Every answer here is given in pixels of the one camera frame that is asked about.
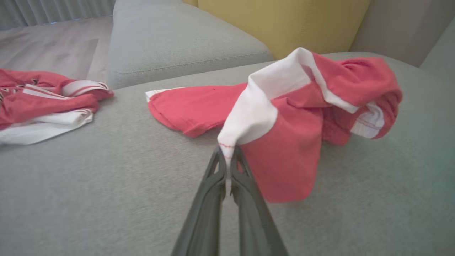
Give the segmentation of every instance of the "red stitching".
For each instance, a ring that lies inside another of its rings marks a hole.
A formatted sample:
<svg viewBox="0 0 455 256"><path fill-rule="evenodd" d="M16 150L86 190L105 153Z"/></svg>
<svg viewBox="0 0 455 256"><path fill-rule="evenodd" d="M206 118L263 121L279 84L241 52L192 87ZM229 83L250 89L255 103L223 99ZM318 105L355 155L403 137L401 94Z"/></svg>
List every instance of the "red stitching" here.
<svg viewBox="0 0 455 256"><path fill-rule="evenodd" d="M226 148L235 148L234 146L228 146L228 145L225 145L223 143L219 143L220 145L222 145L223 147L226 147Z"/></svg>
<svg viewBox="0 0 455 256"><path fill-rule="evenodd" d="M378 127L378 126L376 126L376 125L374 125L372 123L369 123L369 122L367 122L367 121L365 121L363 119L360 119L360 118L358 118L356 121L361 123L361 124L363 124L364 126L370 127L372 129L375 129L375 130L378 130L378 131L380 131L381 128L382 128L382 127Z"/></svg>

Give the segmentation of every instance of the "red and white shirt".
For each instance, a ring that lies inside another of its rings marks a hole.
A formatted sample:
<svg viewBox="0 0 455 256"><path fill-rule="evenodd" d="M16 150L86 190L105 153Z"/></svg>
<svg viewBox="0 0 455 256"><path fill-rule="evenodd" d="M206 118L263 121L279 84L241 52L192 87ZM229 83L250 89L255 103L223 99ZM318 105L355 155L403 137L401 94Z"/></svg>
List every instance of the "red and white shirt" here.
<svg viewBox="0 0 455 256"><path fill-rule="evenodd" d="M104 83L0 69L0 144L32 144L74 130L112 96Z"/></svg>
<svg viewBox="0 0 455 256"><path fill-rule="evenodd" d="M381 58L333 61L303 48L252 73L248 83L146 95L152 115L184 135L222 128L218 144L227 165L239 145L270 202L306 198L322 141L344 145L351 133L383 137L403 97Z"/></svg>

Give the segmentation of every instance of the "sofa cushion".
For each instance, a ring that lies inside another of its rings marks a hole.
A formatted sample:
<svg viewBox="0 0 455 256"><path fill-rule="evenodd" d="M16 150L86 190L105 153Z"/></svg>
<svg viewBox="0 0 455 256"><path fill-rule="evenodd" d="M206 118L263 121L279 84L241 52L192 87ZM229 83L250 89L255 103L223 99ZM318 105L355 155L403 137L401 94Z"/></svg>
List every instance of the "sofa cushion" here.
<svg viewBox="0 0 455 256"><path fill-rule="evenodd" d="M378 55L329 55L350 56ZM455 87L386 60L404 91L390 133L323 144L311 195L269 205L290 255L455 253ZM188 138L166 128L149 113L144 92L246 82L267 64L115 90L93 123L0 148L1 254L169 255L218 131ZM227 196L221 255L239 255L238 245L237 207Z"/></svg>
<svg viewBox="0 0 455 256"><path fill-rule="evenodd" d="M184 3L116 8L108 85L139 83L273 60L256 38Z"/></svg>
<svg viewBox="0 0 455 256"><path fill-rule="evenodd" d="M143 7L145 5L155 4L171 4L181 3L180 0L116 0L114 5L114 17L115 13L119 10L127 10L130 8Z"/></svg>

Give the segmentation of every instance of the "yellow cushion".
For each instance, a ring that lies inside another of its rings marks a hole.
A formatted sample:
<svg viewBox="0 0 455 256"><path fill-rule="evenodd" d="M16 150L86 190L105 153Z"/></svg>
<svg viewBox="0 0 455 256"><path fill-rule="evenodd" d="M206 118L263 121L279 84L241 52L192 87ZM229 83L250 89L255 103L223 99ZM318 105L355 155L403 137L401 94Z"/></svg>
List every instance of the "yellow cushion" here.
<svg viewBox="0 0 455 256"><path fill-rule="evenodd" d="M370 0L198 0L199 8L265 43L277 59L297 47L348 51Z"/></svg>

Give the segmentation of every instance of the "white curtain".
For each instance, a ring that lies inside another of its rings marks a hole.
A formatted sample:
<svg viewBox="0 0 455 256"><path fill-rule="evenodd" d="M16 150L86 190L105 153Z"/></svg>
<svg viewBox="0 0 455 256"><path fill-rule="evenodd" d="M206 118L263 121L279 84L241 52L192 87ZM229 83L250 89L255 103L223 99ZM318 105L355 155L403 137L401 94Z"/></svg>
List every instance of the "white curtain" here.
<svg viewBox="0 0 455 256"><path fill-rule="evenodd" d="M0 30L112 15L115 0L0 0Z"/></svg>

